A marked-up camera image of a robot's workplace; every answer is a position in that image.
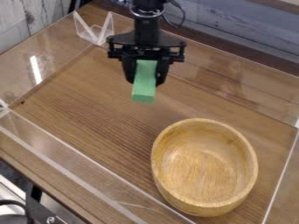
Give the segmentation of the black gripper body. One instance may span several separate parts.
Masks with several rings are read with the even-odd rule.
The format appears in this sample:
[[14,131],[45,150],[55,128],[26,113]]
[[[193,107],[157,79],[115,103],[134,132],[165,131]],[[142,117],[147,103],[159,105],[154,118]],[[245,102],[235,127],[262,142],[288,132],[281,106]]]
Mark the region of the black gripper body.
[[142,60],[169,58],[171,62],[185,62],[187,43],[161,29],[163,12],[135,14],[133,31],[107,37],[110,58],[122,60],[123,56]]

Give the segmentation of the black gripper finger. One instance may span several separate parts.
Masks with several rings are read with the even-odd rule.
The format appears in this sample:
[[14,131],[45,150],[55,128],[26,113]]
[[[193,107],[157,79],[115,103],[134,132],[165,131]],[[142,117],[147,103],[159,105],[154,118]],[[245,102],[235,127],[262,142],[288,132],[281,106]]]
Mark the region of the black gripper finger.
[[157,85],[161,86],[162,84],[165,84],[166,81],[166,77],[169,74],[169,70],[170,70],[170,59],[169,58],[162,58],[158,61],[158,66],[157,66],[157,75],[155,75],[155,79],[157,79]]
[[123,70],[126,74],[126,80],[130,83],[135,82],[137,77],[137,60],[133,57],[125,56],[122,59]]

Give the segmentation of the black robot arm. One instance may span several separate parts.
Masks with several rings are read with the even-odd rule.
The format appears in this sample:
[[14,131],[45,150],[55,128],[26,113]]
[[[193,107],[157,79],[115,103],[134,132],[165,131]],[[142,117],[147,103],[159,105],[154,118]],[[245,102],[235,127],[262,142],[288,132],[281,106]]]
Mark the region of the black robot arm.
[[137,79],[138,61],[154,61],[155,85],[165,84],[170,66],[174,62],[185,62],[187,43],[161,28],[161,18],[171,25],[165,16],[165,5],[171,3],[186,14],[175,0],[133,0],[130,11],[134,15],[135,27],[130,32],[107,37],[107,56],[122,62],[126,80]]

